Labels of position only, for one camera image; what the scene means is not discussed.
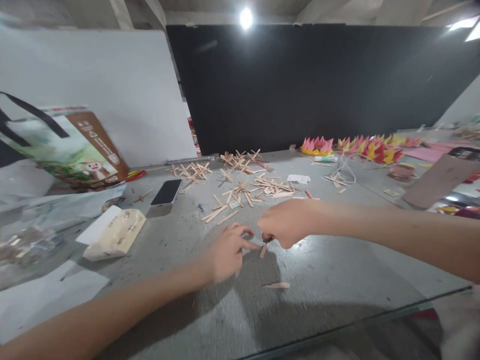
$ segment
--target black smartphone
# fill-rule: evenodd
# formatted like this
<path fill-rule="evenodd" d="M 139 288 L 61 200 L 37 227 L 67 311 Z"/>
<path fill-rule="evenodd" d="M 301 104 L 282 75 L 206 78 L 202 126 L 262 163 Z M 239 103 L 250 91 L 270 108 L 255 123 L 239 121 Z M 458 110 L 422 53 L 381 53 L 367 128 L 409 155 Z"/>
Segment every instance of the black smartphone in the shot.
<path fill-rule="evenodd" d="M 162 206 L 173 203 L 181 185 L 182 179 L 165 181 L 150 205 Z"/>

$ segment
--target white wall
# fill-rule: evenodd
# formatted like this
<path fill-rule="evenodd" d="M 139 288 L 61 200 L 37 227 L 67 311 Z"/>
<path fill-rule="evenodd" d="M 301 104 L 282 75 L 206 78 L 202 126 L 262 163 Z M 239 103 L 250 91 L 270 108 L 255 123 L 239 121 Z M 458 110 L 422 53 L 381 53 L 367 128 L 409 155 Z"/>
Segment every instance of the white wall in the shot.
<path fill-rule="evenodd" d="M 480 114 L 480 75 L 460 94 L 436 124 L 464 123 L 476 114 Z"/>
<path fill-rule="evenodd" d="M 0 27 L 0 49 L 0 91 L 89 105 L 130 167 L 197 155 L 162 31 Z M 4 96 L 0 105 L 15 116 Z"/>

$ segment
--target paper lotus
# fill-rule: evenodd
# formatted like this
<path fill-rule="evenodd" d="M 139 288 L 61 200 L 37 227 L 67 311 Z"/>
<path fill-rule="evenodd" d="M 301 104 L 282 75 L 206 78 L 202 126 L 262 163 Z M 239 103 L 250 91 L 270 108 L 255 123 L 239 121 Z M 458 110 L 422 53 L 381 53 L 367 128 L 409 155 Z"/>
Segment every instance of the paper lotus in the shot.
<path fill-rule="evenodd" d="M 312 140 L 305 138 L 300 149 L 302 153 L 307 155 L 328 156 L 332 153 L 333 143 L 334 139 L 325 140 L 323 136 L 321 138 L 317 136 L 316 139 Z"/>

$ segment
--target small label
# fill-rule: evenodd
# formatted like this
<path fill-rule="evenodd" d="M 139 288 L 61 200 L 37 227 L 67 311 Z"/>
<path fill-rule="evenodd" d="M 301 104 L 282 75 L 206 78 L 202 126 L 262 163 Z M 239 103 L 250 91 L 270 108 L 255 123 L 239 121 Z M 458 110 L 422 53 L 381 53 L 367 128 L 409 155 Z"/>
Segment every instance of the small label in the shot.
<path fill-rule="evenodd" d="M 114 154 L 114 153 L 111 153 L 110 155 L 108 155 L 108 158 L 110 159 L 110 161 L 114 164 L 118 164 L 120 162 L 120 159 L 119 157 L 117 156 L 117 154 Z"/>
<path fill-rule="evenodd" d="M 240 206 L 239 202 L 238 201 L 234 201 L 230 204 L 230 208 L 231 209 L 235 209 L 235 208 L 238 208 Z"/>

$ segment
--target white paper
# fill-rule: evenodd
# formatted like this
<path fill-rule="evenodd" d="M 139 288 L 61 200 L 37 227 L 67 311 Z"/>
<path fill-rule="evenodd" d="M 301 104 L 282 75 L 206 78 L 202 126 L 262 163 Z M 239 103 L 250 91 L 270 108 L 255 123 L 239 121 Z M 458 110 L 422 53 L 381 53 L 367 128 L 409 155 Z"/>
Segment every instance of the white paper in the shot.
<path fill-rule="evenodd" d="M 110 206 L 97 220 L 95 220 L 89 227 L 87 227 L 76 239 L 79 243 L 85 245 L 95 244 L 100 235 L 109 226 L 109 224 L 115 219 L 115 217 L 122 211 L 118 206 Z"/>
<path fill-rule="evenodd" d="M 297 183 L 299 184 L 307 184 L 310 182 L 310 176 L 306 176 L 306 175 L 288 175 L 288 177 L 286 178 L 287 181 L 291 181 L 291 182 L 294 182 L 296 181 Z"/>
<path fill-rule="evenodd" d="M 0 345 L 93 299 L 108 281 L 68 260 L 43 277 L 0 291 Z"/>

